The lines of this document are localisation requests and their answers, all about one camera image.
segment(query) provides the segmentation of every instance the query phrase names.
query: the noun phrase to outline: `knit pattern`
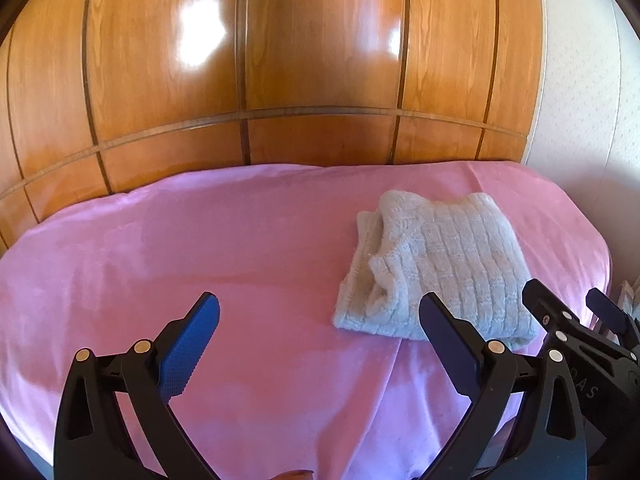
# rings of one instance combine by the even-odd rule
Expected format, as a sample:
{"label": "knit pattern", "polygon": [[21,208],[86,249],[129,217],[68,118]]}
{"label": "knit pattern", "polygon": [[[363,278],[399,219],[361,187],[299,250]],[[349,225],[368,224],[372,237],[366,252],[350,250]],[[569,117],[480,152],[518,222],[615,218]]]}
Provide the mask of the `knit pattern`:
{"label": "knit pattern", "polygon": [[391,190],[357,216],[358,246],[340,285],[334,325],[426,340],[420,299],[435,292],[485,340],[511,349],[539,328],[522,304],[529,269],[509,221],[485,193],[456,202]]}

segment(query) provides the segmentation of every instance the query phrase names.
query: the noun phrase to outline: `wood panel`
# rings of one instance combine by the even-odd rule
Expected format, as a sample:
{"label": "wood panel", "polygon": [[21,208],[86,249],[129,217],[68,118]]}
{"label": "wood panel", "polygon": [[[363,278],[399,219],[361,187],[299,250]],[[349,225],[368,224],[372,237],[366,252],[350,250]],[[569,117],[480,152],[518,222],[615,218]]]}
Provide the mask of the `wood panel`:
{"label": "wood panel", "polygon": [[103,155],[114,191],[128,191],[185,171],[242,165],[238,123],[148,137]]}
{"label": "wood panel", "polygon": [[107,195],[95,155],[41,176],[27,184],[26,190],[39,220],[69,205]]}
{"label": "wood panel", "polygon": [[395,107],[404,0],[248,0],[248,108]]}
{"label": "wood panel", "polygon": [[401,117],[394,164],[473,160],[481,132],[466,124]]}
{"label": "wood panel", "polygon": [[0,45],[0,193],[14,186],[22,179],[15,159],[6,98],[6,71],[9,63],[10,40],[11,32]]}
{"label": "wood panel", "polygon": [[14,25],[9,106],[24,176],[92,145],[82,83],[84,0],[30,0]]}
{"label": "wood panel", "polygon": [[253,164],[315,166],[385,164],[395,119],[390,116],[289,116],[249,121]]}
{"label": "wood panel", "polygon": [[89,89],[100,140],[235,110],[236,0],[91,0]]}
{"label": "wood panel", "polygon": [[526,145],[526,136],[485,130],[482,146],[480,146],[480,152],[478,153],[478,160],[513,160],[514,162],[520,162]]}
{"label": "wood panel", "polygon": [[483,121],[495,0],[410,0],[408,36],[402,107]]}
{"label": "wood panel", "polygon": [[538,97],[541,58],[542,0],[500,0],[489,124],[529,133]]}
{"label": "wood panel", "polygon": [[9,247],[37,224],[24,189],[14,191],[0,200],[0,233]]}

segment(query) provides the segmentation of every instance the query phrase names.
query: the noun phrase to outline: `silver screw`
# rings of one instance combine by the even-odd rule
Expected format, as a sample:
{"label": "silver screw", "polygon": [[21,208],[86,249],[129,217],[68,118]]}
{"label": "silver screw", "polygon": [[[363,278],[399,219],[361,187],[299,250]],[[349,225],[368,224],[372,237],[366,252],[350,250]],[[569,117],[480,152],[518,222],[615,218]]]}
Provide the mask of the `silver screw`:
{"label": "silver screw", "polygon": [[504,352],[504,345],[500,341],[489,341],[488,347],[494,354],[501,354]]}
{"label": "silver screw", "polygon": [[144,354],[151,350],[151,342],[146,339],[140,340],[136,343],[133,349],[136,351],[136,354]]}
{"label": "silver screw", "polygon": [[562,361],[562,354],[555,348],[552,348],[551,350],[549,350],[549,357],[551,357],[551,360],[555,361],[556,363],[559,363]]}
{"label": "silver screw", "polygon": [[89,352],[87,348],[78,350],[78,352],[76,353],[76,361],[80,361],[80,362],[86,361],[90,355],[91,355],[91,352]]}

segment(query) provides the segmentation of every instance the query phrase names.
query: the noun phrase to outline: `dark vertical groove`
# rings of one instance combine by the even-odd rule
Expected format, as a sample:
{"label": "dark vertical groove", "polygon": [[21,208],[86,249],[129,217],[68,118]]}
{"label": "dark vertical groove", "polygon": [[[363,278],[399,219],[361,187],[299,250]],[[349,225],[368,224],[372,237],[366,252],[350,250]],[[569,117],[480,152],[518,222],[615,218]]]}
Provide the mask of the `dark vertical groove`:
{"label": "dark vertical groove", "polygon": [[[495,35],[494,35],[494,60],[491,66],[491,79],[489,79],[489,93],[486,98],[486,107],[484,108],[483,123],[486,124],[486,120],[489,117],[489,110],[491,108],[491,98],[494,95],[494,82],[495,82],[495,67],[498,63],[498,39],[500,38],[500,0],[495,0]],[[480,148],[484,141],[484,128],[480,133],[480,140],[478,140],[478,149],[476,150],[476,160],[480,155]]]}
{"label": "dark vertical groove", "polygon": [[[406,78],[406,58],[409,51],[409,17],[411,11],[411,0],[404,0],[404,16],[402,17],[402,41],[400,49],[400,81],[398,83],[398,102],[397,108],[402,109],[402,100],[404,99],[404,80]],[[398,144],[398,130],[400,129],[400,115],[396,115],[396,126],[394,127],[394,140],[391,144],[391,152],[389,153],[388,164],[394,163],[396,157],[396,145]]]}
{"label": "dark vertical groove", "polygon": [[[236,0],[236,97],[241,112],[246,110],[246,15],[247,0]],[[242,161],[248,166],[251,164],[249,124],[246,119],[240,119],[239,126]]]}
{"label": "dark vertical groove", "polygon": [[[9,63],[9,60],[11,59],[11,47],[13,46],[13,44],[14,44],[14,28],[12,27],[11,31],[9,31],[9,45],[7,47],[7,53],[6,53],[6,81],[4,82],[6,84],[6,114],[7,114],[7,120],[9,121],[9,134],[11,135],[11,144],[14,147],[15,163],[18,165],[20,178],[24,180],[24,171],[22,170],[20,157],[18,157],[18,148],[15,145],[14,123],[11,118],[11,107],[9,103],[9,67],[11,66]],[[31,198],[29,198],[29,194],[27,193],[26,187],[24,188],[24,195],[25,197],[27,197],[27,203],[29,204],[29,208],[33,213],[33,217],[35,218],[37,223],[40,223],[40,220],[38,219],[38,215],[36,215],[36,211],[33,208],[33,204],[31,203]]]}
{"label": "dark vertical groove", "polygon": [[[91,140],[94,143],[94,146],[98,145],[98,136],[95,133],[95,121],[94,121],[94,111],[91,106],[91,95],[89,93],[89,75],[86,61],[86,35],[87,35],[87,24],[89,21],[89,5],[91,0],[84,0],[84,9],[82,10],[82,45],[81,45],[81,58],[82,58],[82,87],[84,88],[84,107],[86,108],[86,118],[89,123],[89,132],[91,133]],[[104,167],[104,161],[102,160],[102,153],[97,152],[95,154],[98,160],[98,166],[100,167],[100,173],[102,174],[102,179],[104,180],[104,186],[107,189],[108,194],[113,194],[113,188],[111,187],[111,183],[109,182],[109,176],[107,175],[107,170]]]}

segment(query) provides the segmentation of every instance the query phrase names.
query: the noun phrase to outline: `mattress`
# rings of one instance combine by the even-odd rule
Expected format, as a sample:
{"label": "mattress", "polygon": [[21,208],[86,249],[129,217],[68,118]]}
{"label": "mattress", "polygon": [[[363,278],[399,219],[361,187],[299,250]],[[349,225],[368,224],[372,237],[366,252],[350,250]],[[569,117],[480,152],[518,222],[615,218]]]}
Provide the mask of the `mattress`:
{"label": "mattress", "polygon": [[[220,325],[171,407],[222,478],[306,468],[322,480],[419,476],[468,407],[428,342],[338,330],[355,218],[389,189],[448,200],[486,192],[530,272],[588,324],[609,284],[600,234],[548,180],[509,162],[315,168],[266,165],[174,176],[69,207],[0,260],[0,413],[52,462],[74,353],[153,338],[204,290]],[[543,334],[525,352],[537,351]],[[512,396],[503,417],[514,416]],[[158,470],[126,396],[142,460]]]}

